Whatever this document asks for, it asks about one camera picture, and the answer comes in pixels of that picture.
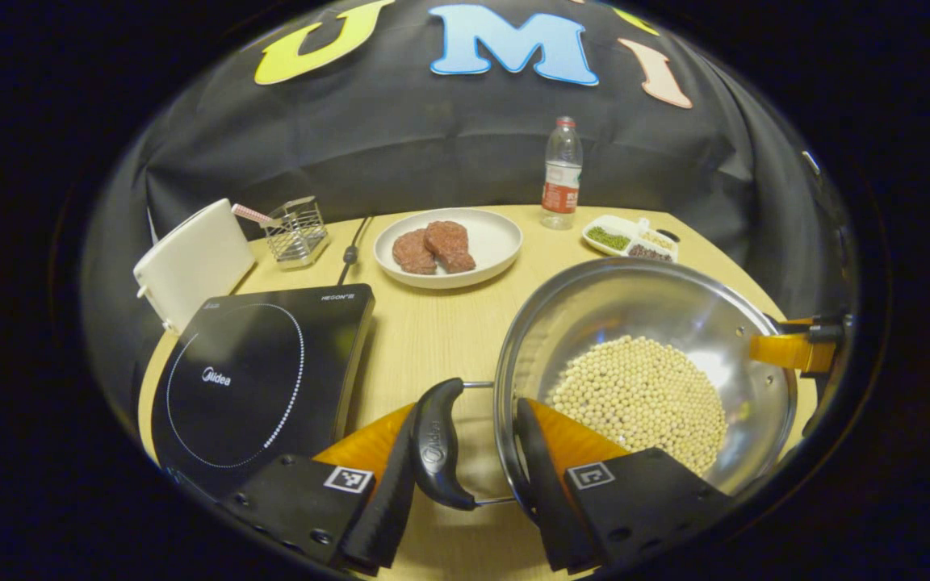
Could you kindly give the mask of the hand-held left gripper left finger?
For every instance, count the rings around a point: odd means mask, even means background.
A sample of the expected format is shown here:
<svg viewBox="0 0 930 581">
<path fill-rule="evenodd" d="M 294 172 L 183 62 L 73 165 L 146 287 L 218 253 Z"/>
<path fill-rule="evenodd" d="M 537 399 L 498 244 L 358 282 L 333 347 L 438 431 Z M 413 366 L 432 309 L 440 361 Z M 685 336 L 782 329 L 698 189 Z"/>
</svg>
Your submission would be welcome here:
<svg viewBox="0 0 930 581">
<path fill-rule="evenodd" d="M 414 419 L 409 404 L 311 458 L 283 454 L 221 505 L 285 553 L 374 576 L 392 566 L 408 523 Z"/>
</svg>

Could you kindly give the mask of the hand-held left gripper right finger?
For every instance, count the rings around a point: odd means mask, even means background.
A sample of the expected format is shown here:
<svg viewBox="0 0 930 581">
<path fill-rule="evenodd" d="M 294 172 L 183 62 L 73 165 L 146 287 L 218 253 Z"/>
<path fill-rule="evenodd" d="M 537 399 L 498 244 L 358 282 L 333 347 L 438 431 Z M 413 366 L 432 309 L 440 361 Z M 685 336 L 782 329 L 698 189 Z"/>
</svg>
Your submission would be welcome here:
<svg viewBox="0 0 930 581">
<path fill-rule="evenodd" d="M 627 451 L 534 399 L 517 402 L 516 426 L 553 570 L 656 558 L 711 527 L 733 501 L 662 449 Z"/>
</svg>

